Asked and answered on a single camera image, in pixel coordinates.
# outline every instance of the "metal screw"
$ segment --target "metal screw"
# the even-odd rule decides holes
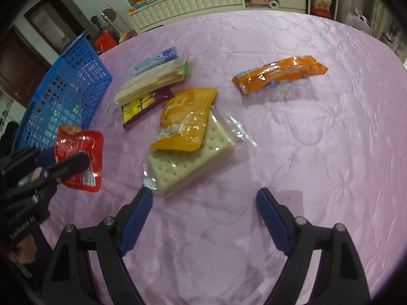
[[[344,232],[346,230],[346,227],[344,224],[336,224],[336,229],[340,232]]]
[[[296,217],[296,224],[304,226],[307,223],[307,220],[304,217]]]
[[[113,217],[106,217],[105,219],[103,219],[103,223],[106,226],[111,226],[114,224],[114,218]]]
[[[39,202],[39,197],[37,195],[33,195],[33,202],[37,204]]]
[[[64,231],[66,231],[67,233],[72,232],[75,229],[75,225],[72,224],[67,224],[64,228]]]

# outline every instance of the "basket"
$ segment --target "basket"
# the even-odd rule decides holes
[[[88,129],[112,77],[86,39],[79,35],[49,69],[18,128],[13,151],[54,146],[62,124]]]

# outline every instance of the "quilted tablecloth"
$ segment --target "quilted tablecloth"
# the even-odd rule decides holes
[[[67,223],[80,228],[114,216],[142,186],[142,162],[161,109],[128,131],[119,111],[105,111],[135,64],[172,46],[191,63],[175,88],[216,87],[217,106],[258,146],[168,200],[155,199],[135,248],[124,257],[146,303],[264,303],[286,258],[256,210],[261,187],[314,225],[344,223],[377,293],[407,240],[407,71],[375,38],[303,14],[206,15],[143,33],[103,54],[113,82],[91,125],[105,137],[102,189],[60,187],[42,226],[50,244]],[[248,97],[231,83],[241,71],[294,55],[312,55],[329,71]],[[91,259],[109,304],[97,256]],[[317,260],[318,254],[299,303],[309,297]]]

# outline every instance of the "toilet paper roll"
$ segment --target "toilet paper roll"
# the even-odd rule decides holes
[[[270,0],[269,7],[272,9],[278,9],[279,7],[278,2],[276,0]]]

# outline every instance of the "red bag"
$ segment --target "red bag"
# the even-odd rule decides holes
[[[85,152],[90,158],[89,168],[81,174],[63,182],[69,188],[91,193],[100,190],[102,185],[103,135],[100,132],[63,125],[58,129],[55,141],[55,160],[60,162],[77,153]]]

